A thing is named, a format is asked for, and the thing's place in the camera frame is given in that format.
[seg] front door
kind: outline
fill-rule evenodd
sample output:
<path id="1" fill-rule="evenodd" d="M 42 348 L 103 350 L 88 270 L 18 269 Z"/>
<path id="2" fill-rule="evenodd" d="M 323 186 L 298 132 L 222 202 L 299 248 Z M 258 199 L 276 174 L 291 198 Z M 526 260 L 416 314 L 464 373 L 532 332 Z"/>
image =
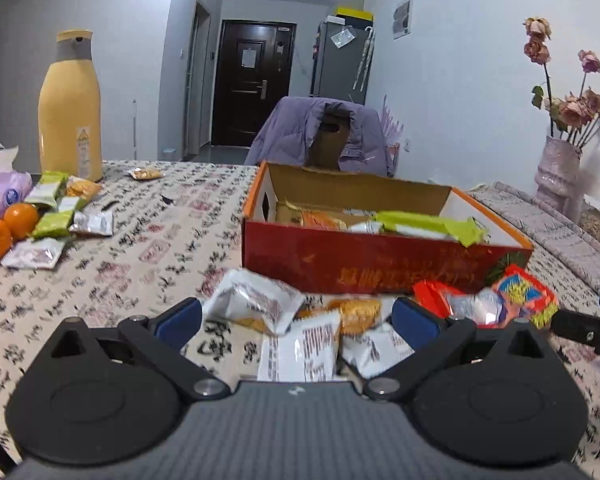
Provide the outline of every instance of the front door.
<path id="1" fill-rule="evenodd" d="M 288 95 L 295 32 L 291 23 L 222 22 L 213 145 L 251 146 Z"/>

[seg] red box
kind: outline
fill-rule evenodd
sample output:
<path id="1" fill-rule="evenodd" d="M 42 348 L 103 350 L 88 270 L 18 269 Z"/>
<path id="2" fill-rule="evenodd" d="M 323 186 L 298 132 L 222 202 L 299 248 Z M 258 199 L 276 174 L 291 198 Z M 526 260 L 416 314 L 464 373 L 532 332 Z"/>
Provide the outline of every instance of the red box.
<path id="1" fill-rule="evenodd" d="M 298 206 L 347 224 L 364 221 L 366 212 L 389 210 L 472 217 L 488 238 L 465 248 L 455 241 L 302 227 L 294 224 Z M 516 228 L 456 188 L 368 174 L 264 162 L 243 213 L 242 265 L 303 292 L 410 294 L 420 280 L 477 292 L 509 264 L 525 267 L 533 252 Z"/>

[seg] purple jacket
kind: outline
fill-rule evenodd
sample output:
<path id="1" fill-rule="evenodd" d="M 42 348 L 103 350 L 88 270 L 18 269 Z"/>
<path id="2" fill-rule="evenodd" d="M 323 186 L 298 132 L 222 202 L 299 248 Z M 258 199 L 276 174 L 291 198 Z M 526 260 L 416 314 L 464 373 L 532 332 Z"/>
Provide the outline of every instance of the purple jacket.
<path id="1" fill-rule="evenodd" d="M 350 117 L 351 133 L 338 160 L 342 171 L 393 176 L 378 113 L 372 108 L 336 99 L 283 97 L 256 136 L 245 164 L 263 160 L 302 166 L 325 111 Z"/>

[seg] gray thermos neck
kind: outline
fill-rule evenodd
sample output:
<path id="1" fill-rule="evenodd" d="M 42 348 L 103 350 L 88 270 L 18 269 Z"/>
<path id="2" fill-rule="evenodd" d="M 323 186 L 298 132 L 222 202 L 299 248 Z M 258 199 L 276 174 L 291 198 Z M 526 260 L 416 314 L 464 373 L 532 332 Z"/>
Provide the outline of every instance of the gray thermos neck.
<path id="1" fill-rule="evenodd" d="M 91 40 L 78 37 L 58 41 L 56 62 L 69 60 L 91 61 Z"/>

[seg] gray refrigerator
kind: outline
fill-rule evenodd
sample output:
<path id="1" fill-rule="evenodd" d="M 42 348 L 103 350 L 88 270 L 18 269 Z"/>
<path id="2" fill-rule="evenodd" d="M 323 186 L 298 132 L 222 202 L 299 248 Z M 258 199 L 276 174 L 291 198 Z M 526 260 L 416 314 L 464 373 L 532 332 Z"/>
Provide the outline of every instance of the gray refrigerator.
<path id="1" fill-rule="evenodd" d="M 362 81 L 364 67 L 356 89 L 353 83 L 362 60 L 368 32 L 353 28 L 355 40 L 338 48 L 331 37 L 342 31 L 343 25 L 322 23 L 314 52 L 314 74 L 311 84 L 312 97 L 328 97 L 363 105 L 366 100 L 366 81 Z"/>

